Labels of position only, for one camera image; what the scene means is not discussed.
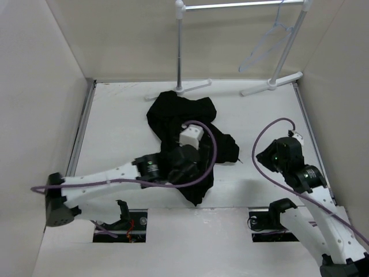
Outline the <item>black trousers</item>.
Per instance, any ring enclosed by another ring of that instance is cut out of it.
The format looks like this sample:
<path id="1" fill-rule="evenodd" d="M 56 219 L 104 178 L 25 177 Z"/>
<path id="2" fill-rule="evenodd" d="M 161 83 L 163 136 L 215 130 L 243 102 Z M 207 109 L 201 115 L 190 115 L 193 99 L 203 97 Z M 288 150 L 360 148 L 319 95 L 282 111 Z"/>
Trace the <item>black trousers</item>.
<path id="1" fill-rule="evenodd" d="M 189 100 L 180 97 L 174 91 L 160 93 L 148 110 L 146 117 L 148 125 L 161 141 L 160 150 L 168 154 L 178 146 L 179 133 L 186 121 L 200 121 L 213 133 L 217 143 L 216 163 L 236 163 L 239 160 L 240 148 L 230 134 L 222 133 L 212 122 L 216 119 L 217 110 L 209 97 L 198 100 Z M 208 155 L 208 163 L 212 158 L 212 141 L 204 133 L 200 147 L 203 147 L 203 156 Z M 185 199 L 197 206 L 202 203 L 207 191 L 213 186 L 213 171 L 200 183 L 178 190 Z"/>

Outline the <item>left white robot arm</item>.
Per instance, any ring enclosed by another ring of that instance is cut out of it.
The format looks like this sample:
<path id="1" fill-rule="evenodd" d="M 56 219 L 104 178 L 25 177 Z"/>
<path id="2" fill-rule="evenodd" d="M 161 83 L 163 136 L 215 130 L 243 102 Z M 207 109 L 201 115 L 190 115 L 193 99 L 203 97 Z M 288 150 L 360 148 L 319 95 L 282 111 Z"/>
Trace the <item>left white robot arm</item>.
<path id="1" fill-rule="evenodd" d="M 173 187 L 187 185 L 199 174 L 200 154 L 191 145 L 176 147 L 171 152 L 144 155 L 130 163 L 104 172 L 63 177 L 61 173 L 48 176 L 45 194 L 46 225 L 59 227 L 71 223 L 76 217 L 95 216 L 94 221 L 111 224 L 117 230 L 129 225 L 127 203 L 116 200 L 116 211 L 103 216 L 103 211 L 88 208 L 87 202 L 96 197 L 120 190 L 148 187 Z"/>

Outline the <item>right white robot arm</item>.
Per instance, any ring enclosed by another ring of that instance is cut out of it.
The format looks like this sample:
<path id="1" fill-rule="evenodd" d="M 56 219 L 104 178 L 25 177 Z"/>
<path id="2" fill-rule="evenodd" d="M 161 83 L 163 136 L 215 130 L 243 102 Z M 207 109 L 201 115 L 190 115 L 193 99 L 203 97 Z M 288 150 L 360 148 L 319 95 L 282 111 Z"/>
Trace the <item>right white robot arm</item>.
<path id="1" fill-rule="evenodd" d="M 284 198 L 270 204 L 268 223 L 289 230 L 315 259 L 321 276 L 368 276 L 368 252 L 357 241 L 353 228 L 337 214 L 321 172 L 305 163 L 300 141 L 279 138 L 256 158 L 268 170 L 283 176 L 315 222 L 305 220 L 297 205 Z"/>

